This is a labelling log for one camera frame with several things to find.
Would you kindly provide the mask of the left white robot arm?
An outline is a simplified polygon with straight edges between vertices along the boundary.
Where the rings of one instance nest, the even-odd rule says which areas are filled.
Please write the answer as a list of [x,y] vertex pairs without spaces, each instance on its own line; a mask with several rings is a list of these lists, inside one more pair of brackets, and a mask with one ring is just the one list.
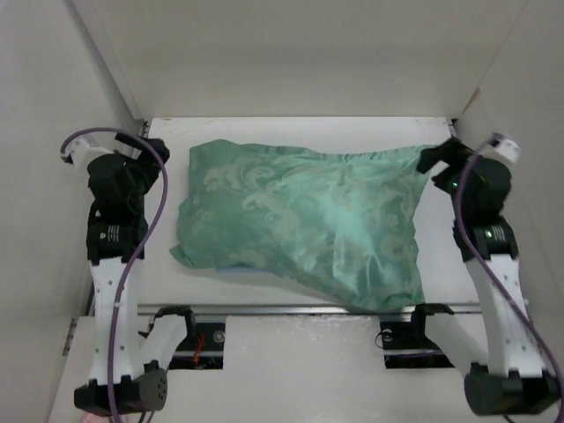
[[128,414],[147,422],[167,400],[167,371],[177,347],[197,341],[188,306],[161,309],[144,338],[137,328],[138,279],[145,245],[167,203],[170,152],[159,138],[95,127],[68,136],[60,155],[87,172],[93,194],[85,244],[96,337],[88,381],[75,389],[74,405],[111,422]]

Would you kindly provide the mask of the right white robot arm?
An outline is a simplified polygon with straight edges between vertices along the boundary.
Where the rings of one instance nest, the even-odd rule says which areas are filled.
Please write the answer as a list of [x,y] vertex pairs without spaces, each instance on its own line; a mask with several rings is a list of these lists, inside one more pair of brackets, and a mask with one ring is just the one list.
[[519,155],[518,145],[499,133],[477,149],[450,137],[421,152],[419,173],[446,165],[432,181],[452,200],[453,238],[478,295],[487,348],[446,304],[418,305],[408,326],[415,345],[435,344],[461,373],[475,415],[506,421],[563,403],[563,372],[527,315],[516,236],[502,215],[511,191],[507,164]]

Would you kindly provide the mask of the light blue pillowcase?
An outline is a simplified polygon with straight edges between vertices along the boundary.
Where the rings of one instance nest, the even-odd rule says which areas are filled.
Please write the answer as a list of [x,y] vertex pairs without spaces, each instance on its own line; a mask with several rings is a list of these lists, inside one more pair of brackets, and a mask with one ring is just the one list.
[[216,268],[216,271],[224,273],[265,273],[265,269],[259,269],[239,263]]

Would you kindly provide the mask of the green cloth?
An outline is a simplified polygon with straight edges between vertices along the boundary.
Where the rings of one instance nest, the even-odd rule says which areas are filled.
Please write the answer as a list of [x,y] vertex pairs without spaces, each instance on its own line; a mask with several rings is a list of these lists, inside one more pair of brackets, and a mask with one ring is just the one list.
[[420,153],[418,145],[346,154],[197,145],[171,254],[190,269],[266,271],[370,311],[421,304]]

